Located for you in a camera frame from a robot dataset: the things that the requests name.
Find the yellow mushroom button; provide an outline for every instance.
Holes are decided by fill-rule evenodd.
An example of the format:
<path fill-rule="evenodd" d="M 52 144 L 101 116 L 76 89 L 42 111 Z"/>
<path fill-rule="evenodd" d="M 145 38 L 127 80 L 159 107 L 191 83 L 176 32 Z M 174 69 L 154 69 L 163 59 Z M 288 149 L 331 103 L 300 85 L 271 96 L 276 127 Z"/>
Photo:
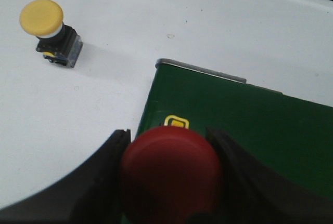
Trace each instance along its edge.
<path fill-rule="evenodd" d="M 20 24 L 29 34 L 44 36 L 60 30 L 63 21 L 61 7 L 51 0 L 36 0 L 27 4 L 20 14 Z"/>

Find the white surface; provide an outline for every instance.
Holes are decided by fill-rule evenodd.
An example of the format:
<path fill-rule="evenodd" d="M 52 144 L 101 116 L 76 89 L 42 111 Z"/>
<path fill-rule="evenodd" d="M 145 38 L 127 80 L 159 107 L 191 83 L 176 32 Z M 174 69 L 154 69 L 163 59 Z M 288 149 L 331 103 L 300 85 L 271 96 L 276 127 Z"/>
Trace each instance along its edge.
<path fill-rule="evenodd" d="M 84 46 L 74 69 L 35 52 L 0 0 L 0 208 L 55 182 L 115 130 L 134 136 L 158 58 L 333 106 L 333 2 L 54 0 Z"/>

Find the white table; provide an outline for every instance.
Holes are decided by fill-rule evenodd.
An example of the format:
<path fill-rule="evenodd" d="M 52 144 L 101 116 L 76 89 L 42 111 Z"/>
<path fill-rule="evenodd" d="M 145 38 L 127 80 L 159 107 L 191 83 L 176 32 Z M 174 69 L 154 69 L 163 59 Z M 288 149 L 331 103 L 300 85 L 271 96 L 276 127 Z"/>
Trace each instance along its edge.
<path fill-rule="evenodd" d="M 50 64 L 19 25 L 33 0 L 0 0 L 0 208 L 87 159 L 115 129 L 135 135 L 170 58 L 333 106 L 333 2 L 54 0 L 84 46 Z"/>

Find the green panel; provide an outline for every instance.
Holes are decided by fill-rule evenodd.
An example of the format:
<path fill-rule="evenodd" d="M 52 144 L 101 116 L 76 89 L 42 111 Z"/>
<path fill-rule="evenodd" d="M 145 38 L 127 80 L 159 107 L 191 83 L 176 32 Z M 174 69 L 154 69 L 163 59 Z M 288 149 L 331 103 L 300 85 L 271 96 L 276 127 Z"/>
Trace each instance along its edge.
<path fill-rule="evenodd" d="M 333 200 L 333 108 L 160 64 L 137 134 L 171 114 L 203 136 L 224 129 L 268 167 Z"/>

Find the metal edge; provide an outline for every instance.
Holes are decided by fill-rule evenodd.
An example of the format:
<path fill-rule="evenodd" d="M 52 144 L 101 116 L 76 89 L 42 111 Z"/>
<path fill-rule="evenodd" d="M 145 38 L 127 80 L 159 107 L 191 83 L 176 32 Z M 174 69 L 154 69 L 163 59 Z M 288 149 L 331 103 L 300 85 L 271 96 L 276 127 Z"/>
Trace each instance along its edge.
<path fill-rule="evenodd" d="M 229 75 L 229 74 L 226 74 L 223 72 L 209 70 L 206 68 L 197 67 L 195 65 L 183 63 L 183 62 L 172 60 L 172 59 L 158 59 L 155 67 L 157 68 L 160 64 L 169 64 L 169 65 L 173 65 L 174 67 L 179 67 L 179 68 L 183 68 L 183 69 L 187 69 L 187 70 L 191 70 L 191 71 L 195 71 L 195 72 L 200 72 L 200 73 L 207 74 L 210 76 L 226 78 L 227 80 L 232 80 L 232 81 L 246 84 L 245 78 Z"/>

